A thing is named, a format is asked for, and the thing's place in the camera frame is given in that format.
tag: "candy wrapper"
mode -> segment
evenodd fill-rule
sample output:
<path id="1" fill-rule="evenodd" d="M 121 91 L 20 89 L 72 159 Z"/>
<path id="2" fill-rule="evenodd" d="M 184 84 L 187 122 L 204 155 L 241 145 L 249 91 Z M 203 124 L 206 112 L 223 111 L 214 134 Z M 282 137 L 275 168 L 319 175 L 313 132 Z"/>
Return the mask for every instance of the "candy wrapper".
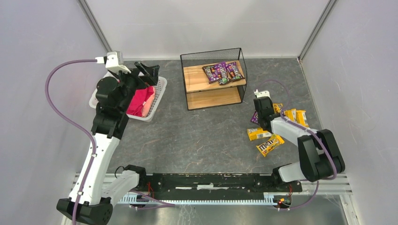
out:
<path id="1" fill-rule="evenodd" d="M 232 82 L 244 79 L 242 73 L 239 71 L 236 62 L 227 64 L 227 70 L 231 75 Z"/>
<path id="2" fill-rule="evenodd" d="M 227 69 L 225 68 L 225 62 L 220 62 L 214 65 L 215 73 L 218 76 L 221 76 L 221 79 L 218 80 L 220 85 L 226 85 L 231 82 L 231 79 L 228 78 Z"/>
<path id="3" fill-rule="evenodd" d="M 283 143 L 285 143 L 285 141 L 282 139 L 281 136 L 272 134 L 268 141 L 261 145 L 258 145 L 257 149 L 264 157 L 266 157 L 270 151 L 274 150 L 277 146 Z"/>
<path id="4" fill-rule="evenodd" d="M 296 120 L 298 124 L 303 125 L 304 127 L 309 128 L 310 126 L 307 123 L 306 111 L 305 110 L 297 110 L 296 111 Z"/>
<path id="5" fill-rule="evenodd" d="M 284 113 L 285 113 L 285 116 L 287 116 L 287 118 L 289 118 L 293 122 L 296 122 L 296 117 L 293 117 L 293 112 L 291 109 L 285 110 Z"/>
<path id="6" fill-rule="evenodd" d="M 209 83 L 214 83 L 221 79 L 221 76 L 218 76 L 215 72 L 214 66 L 205 66 L 202 67 L 205 72 L 207 78 L 209 79 Z"/>
<path id="7" fill-rule="evenodd" d="M 283 107 L 282 103 L 273 103 L 272 105 L 274 107 L 274 112 L 275 113 L 280 113 L 281 112 L 282 107 Z"/>
<path id="8" fill-rule="evenodd" d="M 259 124 L 259 115 L 257 114 L 257 111 L 254 112 L 250 122 L 253 122 L 253 123 L 257 124 L 257 125 Z"/>
<path id="9" fill-rule="evenodd" d="M 251 128 L 247 129 L 247 135 L 249 135 L 250 141 L 257 140 L 264 137 L 270 137 L 272 133 L 263 130 L 262 128 Z"/>

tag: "white basket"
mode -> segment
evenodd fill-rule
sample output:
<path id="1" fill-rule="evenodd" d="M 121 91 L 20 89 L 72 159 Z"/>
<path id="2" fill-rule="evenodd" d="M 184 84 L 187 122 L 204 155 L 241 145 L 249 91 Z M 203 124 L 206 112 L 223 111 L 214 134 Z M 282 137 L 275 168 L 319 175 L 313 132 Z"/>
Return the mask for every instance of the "white basket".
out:
<path id="1" fill-rule="evenodd" d="M 107 76 L 113 76 L 110 72 L 107 72 L 104 77 Z M 142 120 L 145 122 L 151 122 L 153 115 L 155 114 L 156 108 L 159 105 L 159 102 L 161 101 L 161 97 L 163 96 L 164 91 L 166 90 L 166 85 L 167 85 L 167 80 L 164 77 L 159 77 L 158 85 L 155 87 L 156 93 L 155 93 L 155 99 L 152 102 L 151 108 L 149 109 L 149 113 L 147 117 L 139 117 L 139 116 L 133 116 L 133 115 L 128 115 L 128 117 L 136 119 L 136 120 Z M 92 94 L 90 98 L 89 105 L 91 108 L 94 108 L 97 106 L 98 100 L 95 98 L 95 94 L 97 93 L 97 89 L 95 89 L 94 93 Z"/>

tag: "wooden shelf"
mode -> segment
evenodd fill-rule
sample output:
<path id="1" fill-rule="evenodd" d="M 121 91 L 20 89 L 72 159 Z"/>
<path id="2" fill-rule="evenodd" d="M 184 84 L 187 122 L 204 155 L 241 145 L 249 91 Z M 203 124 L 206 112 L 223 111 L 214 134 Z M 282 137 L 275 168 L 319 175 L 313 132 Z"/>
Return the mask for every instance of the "wooden shelf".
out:
<path id="1" fill-rule="evenodd" d="M 243 77 L 245 77 L 245 75 L 243 74 L 243 70 L 240 66 L 240 62 L 237 60 L 237 61 L 228 61 L 227 63 L 230 63 L 230 62 L 236 62 L 239 71 L 242 73 Z M 242 79 L 240 81 L 235 81 L 235 82 L 230 82 L 226 85 L 219 85 L 218 82 L 209 83 L 209 79 L 207 78 L 207 75 L 205 74 L 205 72 L 202 69 L 202 67 L 209 66 L 209 65 L 214 65 L 214 63 L 200 65 L 200 66 L 193 66 L 193 67 L 184 67 L 184 78 L 185 78 L 185 85 L 186 85 L 185 87 L 186 87 L 187 93 L 217 90 L 217 89 L 236 87 L 239 85 L 246 85 L 246 79 Z"/>
<path id="2" fill-rule="evenodd" d="M 187 93 L 188 110 L 241 103 L 237 87 Z"/>

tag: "gray floor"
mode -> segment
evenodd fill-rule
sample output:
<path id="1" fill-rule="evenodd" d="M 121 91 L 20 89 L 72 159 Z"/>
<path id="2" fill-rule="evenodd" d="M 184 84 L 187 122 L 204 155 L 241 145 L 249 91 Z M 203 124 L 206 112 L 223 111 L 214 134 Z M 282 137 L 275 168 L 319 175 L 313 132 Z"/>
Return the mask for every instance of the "gray floor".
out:
<path id="1" fill-rule="evenodd" d="M 266 141 L 250 141 L 246 129 L 254 113 L 253 90 L 269 90 L 274 103 L 286 103 L 283 88 L 266 79 L 283 82 L 291 94 L 289 108 L 306 110 L 311 128 L 320 124 L 307 83 L 296 59 L 246 59 L 247 89 L 244 102 L 236 105 L 188 111 L 179 60 L 144 61 L 159 64 L 160 76 L 168 81 L 152 122 L 130 119 L 109 164 L 108 173 L 119 165 L 138 165 L 149 173 L 270 173 L 298 161 L 297 148 L 285 143 L 263 157 L 256 148 Z M 128 67 L 133 63 L 125 62 Z"/>

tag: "purple candy bag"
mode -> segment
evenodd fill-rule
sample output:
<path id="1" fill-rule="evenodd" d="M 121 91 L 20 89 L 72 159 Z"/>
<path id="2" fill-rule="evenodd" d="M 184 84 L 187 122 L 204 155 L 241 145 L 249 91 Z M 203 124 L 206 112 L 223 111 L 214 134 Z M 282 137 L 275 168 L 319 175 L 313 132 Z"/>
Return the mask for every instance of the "purple candy bag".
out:
<path id="1" fill-rule="evenodd" d="M 232 82 L 243 79 L 242 73 L 240 73 L 239 69 L 237 68 L 236 62 L 228 63 L 227 70 L 231 75 Z"/>
<path id="2" fill-rule="evenodd" d="M 227 69 L 225 68 L 226 63 L 220 62 L 214 65 L 215 73 L 218 76 L 221 76 L 221 79 L 218 80 L 220 85 L 226 85 L 231 82 L 231 79 L 228 78 Z"/>
<path id="3" fill-rule="evenodd" d="M 209 79 L 209 83 L 214 83 L 221 79 L 221 77 L 219 77 L 216 74 L 214 66 L 205 66 L 205 67 L 202 67 L 202 69 L 205 72 L 205 74 L 207 75 L 207 78 Z"/>
<path id="4" fill-rule="evenodd" d="M 259 115 L 257 114 L 257 111 L 254 112 L 250 122 L 253 122 L 253 123 L 257 124 L 257 125 L 259 124 Z"/>

